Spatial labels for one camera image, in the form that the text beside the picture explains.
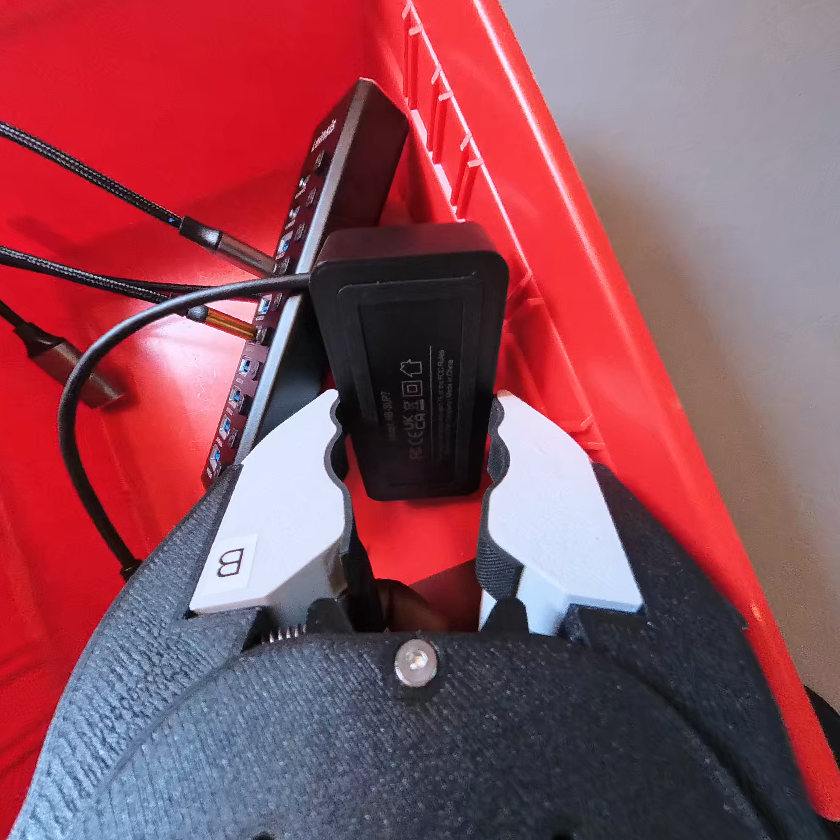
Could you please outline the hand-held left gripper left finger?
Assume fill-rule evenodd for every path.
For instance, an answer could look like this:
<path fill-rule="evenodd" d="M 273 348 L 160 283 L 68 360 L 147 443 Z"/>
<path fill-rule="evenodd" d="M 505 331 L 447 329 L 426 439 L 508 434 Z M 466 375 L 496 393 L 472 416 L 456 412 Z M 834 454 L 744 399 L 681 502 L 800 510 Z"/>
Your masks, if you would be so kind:
<path fill-rule="evenodd" d="M 328 390 L 246 456 L 198 579 L 197 615 L 266 607 L 305 617 L 347 586 L 341 553 L 352 526 L 350 493 L 331 456 L 341 440 L 339 394 Z"/>

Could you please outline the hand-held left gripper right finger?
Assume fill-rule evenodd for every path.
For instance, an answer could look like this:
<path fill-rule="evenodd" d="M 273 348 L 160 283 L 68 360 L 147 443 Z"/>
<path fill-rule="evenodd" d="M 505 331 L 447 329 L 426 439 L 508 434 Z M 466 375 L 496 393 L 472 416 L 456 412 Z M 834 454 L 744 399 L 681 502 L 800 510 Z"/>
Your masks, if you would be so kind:
<path fill-rule="evenodd" d="M 557 634 L 572 606 L 638 613 L 644 600 L 584 449 L 507 391 L 494 396 L 488 431 L 479 628 L 513 598 L 524 605 L 528 630 L 541 635 Z"/>

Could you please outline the small black usb hub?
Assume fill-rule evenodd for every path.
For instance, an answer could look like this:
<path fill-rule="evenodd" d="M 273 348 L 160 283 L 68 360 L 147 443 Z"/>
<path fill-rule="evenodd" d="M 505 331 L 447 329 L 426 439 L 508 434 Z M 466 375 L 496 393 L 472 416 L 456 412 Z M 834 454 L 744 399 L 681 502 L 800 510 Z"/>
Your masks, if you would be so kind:
<path fill-rule="evenodd" d="M 376 501 L 476 491 L 509 267 L 476 223 L 338 230 L 309 292 L 339 414 Z"/>

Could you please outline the red plastic bin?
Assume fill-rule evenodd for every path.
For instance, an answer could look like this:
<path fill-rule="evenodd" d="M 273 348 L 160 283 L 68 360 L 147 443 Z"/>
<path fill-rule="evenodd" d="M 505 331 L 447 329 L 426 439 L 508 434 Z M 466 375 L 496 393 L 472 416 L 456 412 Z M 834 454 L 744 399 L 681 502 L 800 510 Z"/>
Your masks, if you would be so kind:
<path fill-rule="evenodd" d="M 174 211 L 277 245 L 310 137 L 358 77 L 412 128 L 385 224 L 480 224 L 511 269 L 498 386 L 609 465 L 736 606 L 808 793 L 838 770 L 601 220 L 498 2 L 2 2 L 2 121 Z M 2 140 L 2 245 L 84 270 L 216 285 L 246 274 L 173 227 Z M 201 498 L 242 343 L 168 318 L 103 364 L 125 396 L 80 406 L 91 483 L 141 558 Z M 2 838 L 81 651 L 123 587 L 69 481 L 61 387 L 2 323 Z M 364 496 L 378 574 L 474 556 L 480 493 Z"/>

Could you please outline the long black multiport usb hub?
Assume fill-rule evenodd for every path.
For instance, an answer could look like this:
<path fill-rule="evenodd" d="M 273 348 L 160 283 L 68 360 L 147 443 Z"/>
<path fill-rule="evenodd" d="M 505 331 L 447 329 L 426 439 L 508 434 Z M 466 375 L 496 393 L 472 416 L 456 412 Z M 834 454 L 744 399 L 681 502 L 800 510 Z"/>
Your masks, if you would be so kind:
<path fill-rule="evenodd" d="M 404 113 L 358 79 L 313 131 L 276 243 L 282 275 L 307 274 L 326 237 L 378 225 L 408 134 Z M 270 431 L 313 401 L 328 362 L 305 292 L 262 295 L 202 473 L 208 489 Z"/>

